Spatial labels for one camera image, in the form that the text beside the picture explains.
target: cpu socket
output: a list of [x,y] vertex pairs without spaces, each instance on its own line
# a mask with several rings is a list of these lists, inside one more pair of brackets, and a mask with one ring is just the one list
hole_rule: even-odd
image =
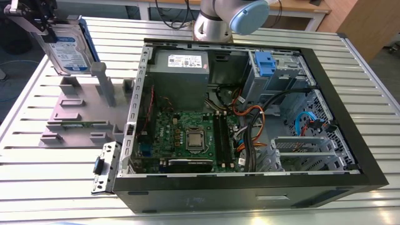
[[186,129],[186,150],[191,154],[198,154],[205,150],[203,144],[203,129],[199,127],[191,127]]

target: power supply label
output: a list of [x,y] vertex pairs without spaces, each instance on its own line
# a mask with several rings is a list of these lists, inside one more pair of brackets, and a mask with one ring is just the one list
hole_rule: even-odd
[[87,64],[77,51],[79,46],[75,39],[71,37],[57,37],[55,43],[49,43],[53,55],[61,67],[70,71],[83,71],[87,69]]
[[167,67],[202,68],[199,55],[169,55]]

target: metal table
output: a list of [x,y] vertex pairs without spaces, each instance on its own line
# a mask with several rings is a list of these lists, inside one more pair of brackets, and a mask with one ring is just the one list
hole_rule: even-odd
[[[145,37],[190,39],[189,28],[169,30],[159,22],[86,22],[114,83],[134,77]],[[314,49],[389,185],[310,210],[134,215],[114,196],[90,196],[99,149],[37,147],[61,79],[43,57],[0,127],[0,222],[117,218],[146,224],[400,224],[400,107],[349,41],[330,33],[261,29],[249,36],[234,35],[234,42]],[[78,80],[95,82],[89,75]]]

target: removed side panel bracket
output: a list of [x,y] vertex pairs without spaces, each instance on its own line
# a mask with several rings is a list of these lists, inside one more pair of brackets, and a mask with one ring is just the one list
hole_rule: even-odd
[[113,195],[111,187],[119,159],[119,144],[105,143],[94,162],[94,181],[91,195]]

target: green motherboard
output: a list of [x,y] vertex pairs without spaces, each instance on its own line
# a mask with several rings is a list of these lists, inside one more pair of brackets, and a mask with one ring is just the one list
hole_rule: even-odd
[[[217,149],[214,144],[214,126],[213,114],[197,112],[158,112],[154,128],[154,141],[151,146],[149,144],[139,144],[138,149],[142,157],[142,168],[146,173],[161,173],[158,165],[162,160],[170,158],[186,159],[206,159],[213,161],[213,172],[234,172],[237,170],[234,164],[218,165],[217,164]],[[226,130],[231,135],[231,129],[237,125],[235,116],[225,116]],[[203,149],[189,151],[187,150],[187,136],[186,134],[194,132],[201,133],[203,140]],[[229,154],[234,160],[233,143],[229,141]]]

